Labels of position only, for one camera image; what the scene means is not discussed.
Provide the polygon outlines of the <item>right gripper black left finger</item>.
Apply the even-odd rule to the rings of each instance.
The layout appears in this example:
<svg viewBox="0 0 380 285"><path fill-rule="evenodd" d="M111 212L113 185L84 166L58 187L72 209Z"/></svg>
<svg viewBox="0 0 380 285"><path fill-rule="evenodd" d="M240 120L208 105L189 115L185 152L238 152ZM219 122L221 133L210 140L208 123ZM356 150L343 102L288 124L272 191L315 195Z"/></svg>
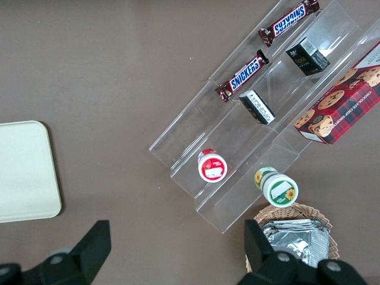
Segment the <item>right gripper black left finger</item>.
<svg viewBox="0 0 380 285"><path fill-rule="evenodd" d="M57 253L22 271L1 265L1 284L91 284L111 251L110 223L99 220L68 252Z"/></svg>

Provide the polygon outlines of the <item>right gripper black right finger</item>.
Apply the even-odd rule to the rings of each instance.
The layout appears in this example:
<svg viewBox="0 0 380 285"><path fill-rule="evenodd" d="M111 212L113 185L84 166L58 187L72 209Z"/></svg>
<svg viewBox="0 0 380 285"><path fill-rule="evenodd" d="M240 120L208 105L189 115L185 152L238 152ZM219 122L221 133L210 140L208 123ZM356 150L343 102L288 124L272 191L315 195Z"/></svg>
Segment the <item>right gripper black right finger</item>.
<svg viewBox="0 0 380 285"><path fill-rule="evenodd" d="M246 220L244 246L252 272L239 284L365 284L366 280L348 263L323 259L316 268L290 253L275 251L256 220Z"/></svg>

